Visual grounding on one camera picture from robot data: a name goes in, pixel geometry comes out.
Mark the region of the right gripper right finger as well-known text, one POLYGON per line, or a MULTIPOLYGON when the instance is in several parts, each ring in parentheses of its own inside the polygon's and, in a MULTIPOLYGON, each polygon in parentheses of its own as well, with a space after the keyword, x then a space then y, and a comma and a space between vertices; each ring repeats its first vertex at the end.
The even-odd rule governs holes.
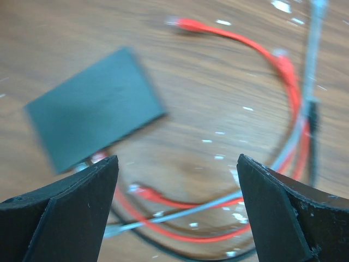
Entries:
POLYGON ((348 261, 348 199, 244 154, 237 171, 259 261, 348 261))

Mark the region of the black network switch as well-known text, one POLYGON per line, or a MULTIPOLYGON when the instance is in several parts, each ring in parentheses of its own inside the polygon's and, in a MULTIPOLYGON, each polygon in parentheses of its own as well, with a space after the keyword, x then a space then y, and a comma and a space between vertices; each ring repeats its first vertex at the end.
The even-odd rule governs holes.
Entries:
POLYGON ((58 174, 166 114, 130 47, 92 64, 25 109, 58 174))

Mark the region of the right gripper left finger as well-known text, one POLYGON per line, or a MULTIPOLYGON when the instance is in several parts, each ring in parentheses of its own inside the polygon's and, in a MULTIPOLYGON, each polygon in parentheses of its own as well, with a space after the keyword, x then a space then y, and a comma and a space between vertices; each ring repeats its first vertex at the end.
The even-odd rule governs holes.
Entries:
POLYGON ((1 202, 1 261, 97 261, 117 156, 1 202))

